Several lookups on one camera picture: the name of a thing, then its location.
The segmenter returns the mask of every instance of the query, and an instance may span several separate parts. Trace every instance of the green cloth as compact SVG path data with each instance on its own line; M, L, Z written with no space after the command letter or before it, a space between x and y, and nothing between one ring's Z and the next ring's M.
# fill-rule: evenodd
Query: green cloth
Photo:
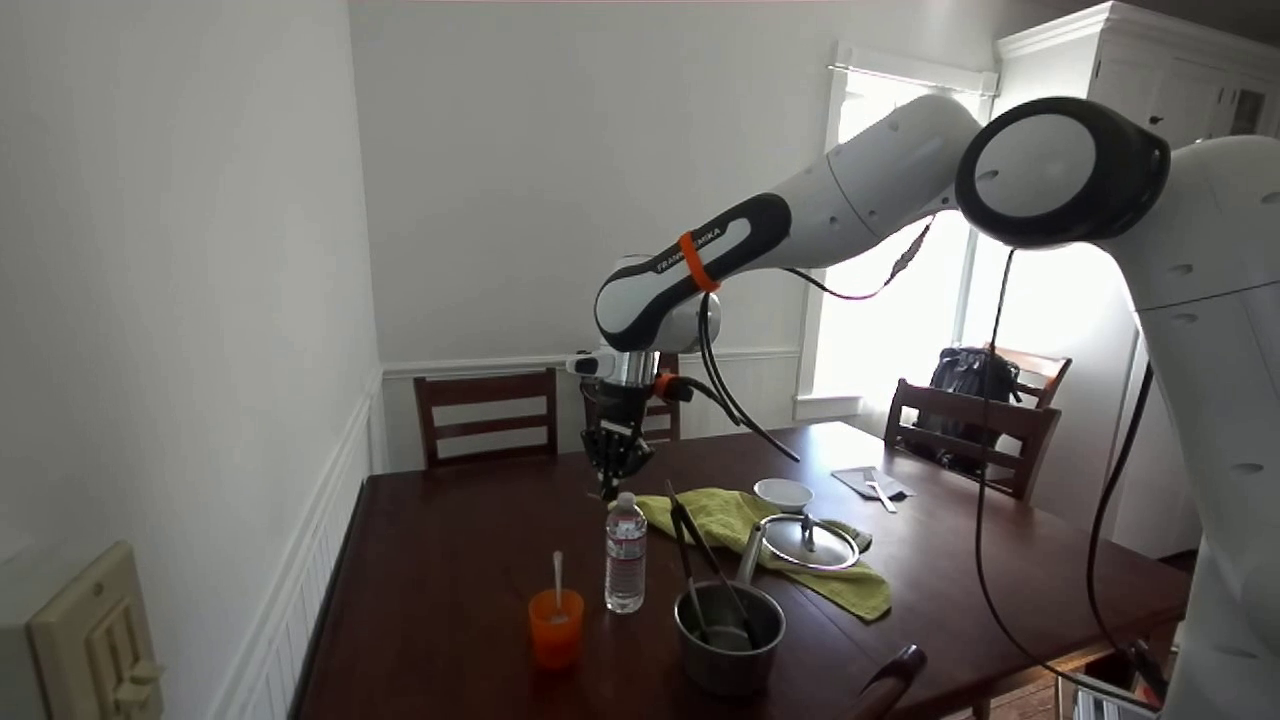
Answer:
M674 533L674 500L669 495L637 495L644 509L644 521L669 537ZM765 514L751 495L732 486L694 486L682 491L682 504L689 509L694 522L714 548L746 553L756 521ZM822 591L826 599L840 603L846 613L859 620L879 620L893 603L886 577L878 577L863 559L853 564L840 577L811 577L799 567L783 567L797 583Z

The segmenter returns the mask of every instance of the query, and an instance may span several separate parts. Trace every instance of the window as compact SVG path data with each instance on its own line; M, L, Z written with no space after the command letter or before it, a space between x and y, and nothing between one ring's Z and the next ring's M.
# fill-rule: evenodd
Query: window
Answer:
M893 109L948 92L977 118L990 109L990 76L879 60L840 63L830 138L846 145ZM826 271L840 290L872 290L893 260L922 236L925 221L889 236L872 253ZM940 210L922 255L878 301L832 301L811 290L804 336L804 397L889 397L897 374L930 380L935 351L962 336L971 229L962 210Z

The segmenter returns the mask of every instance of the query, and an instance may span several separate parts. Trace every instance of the plate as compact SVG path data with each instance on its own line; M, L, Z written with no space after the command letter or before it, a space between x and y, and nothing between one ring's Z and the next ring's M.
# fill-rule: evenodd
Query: plate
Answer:
M769 478L756 478L751 491L773 504L773 509L804 509L808 504L808 486L797 485L797 478L781 478L781 475L769 475Z

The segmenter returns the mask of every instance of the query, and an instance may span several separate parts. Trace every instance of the wooden table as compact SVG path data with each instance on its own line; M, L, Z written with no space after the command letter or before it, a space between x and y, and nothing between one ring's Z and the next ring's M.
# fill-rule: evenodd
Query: wooden table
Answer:
M901 715L970 706L1028 675L991 623L971 559L977 485L908 457L850 422L781 430L804 464L790 464L751 435L683 441L655 450L634 478L661 491L750 486L792 475L811 486L811 514L840 514L872 533L868 564L893 583L893 613L863 623L783 577L762 577L790 613L773 686L750 705L700 694L677 669L674 599L682 559L669 537L650 543L650 599L637 615L610 615L606 509L589 495L586 457L533 460L449 475L369 478L314 658L296 694L305 720L421 720L421 715L804 715L857 706L857 686L904 643L925 643L930 669L901 699ZM889 514L863 504L832 469L879 464L912 500ZM564 548L568 583L589 595L586 658L568 675L529 662L524 595L551 577ZM1041 656L1097 649L1084 599L1084 533L990 491L990 583L1013 630ZM1100 548L1100 603L1116 630L1156 630L1180 620L1190 577L1135 553Z

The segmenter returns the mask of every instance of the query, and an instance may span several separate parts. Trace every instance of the white cabinet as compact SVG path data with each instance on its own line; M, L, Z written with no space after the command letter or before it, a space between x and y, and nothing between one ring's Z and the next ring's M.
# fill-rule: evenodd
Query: white cabinet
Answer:
M1015 30L997 52L997 110L1037 95L1087 95L1172 146L1228 131L1277 131L1280 52L1185 19L1100 4ZM1000 260L1003 253L983 240L977 282L1000 275ZM990 329L990 315L991 301L977 301L970 329ZM1145 340L1116 263L1093 246L1022 253L1000 342L1077 361L1032 500L1087 529L1145 367ZM1150 556L1193 548L1202 529L1185 486L1180 441L1156 385L1107 537Z

